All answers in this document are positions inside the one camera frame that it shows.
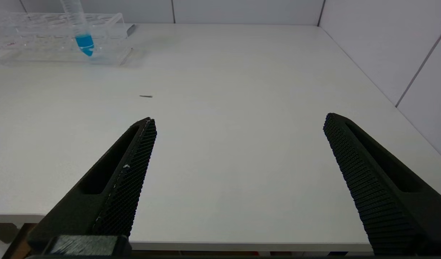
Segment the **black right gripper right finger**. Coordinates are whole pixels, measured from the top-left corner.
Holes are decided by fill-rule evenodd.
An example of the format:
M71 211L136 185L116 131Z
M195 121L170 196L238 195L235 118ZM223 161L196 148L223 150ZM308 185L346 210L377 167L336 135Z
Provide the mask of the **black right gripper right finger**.
M441 195L352 120L324 134L376 256L441 256Z

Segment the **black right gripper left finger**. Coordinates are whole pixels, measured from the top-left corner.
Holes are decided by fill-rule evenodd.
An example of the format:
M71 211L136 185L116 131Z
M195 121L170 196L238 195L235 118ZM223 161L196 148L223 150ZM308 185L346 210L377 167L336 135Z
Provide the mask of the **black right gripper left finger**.
M61 235L129 237L156 138L154 119L131 125L32 229L31 249Z

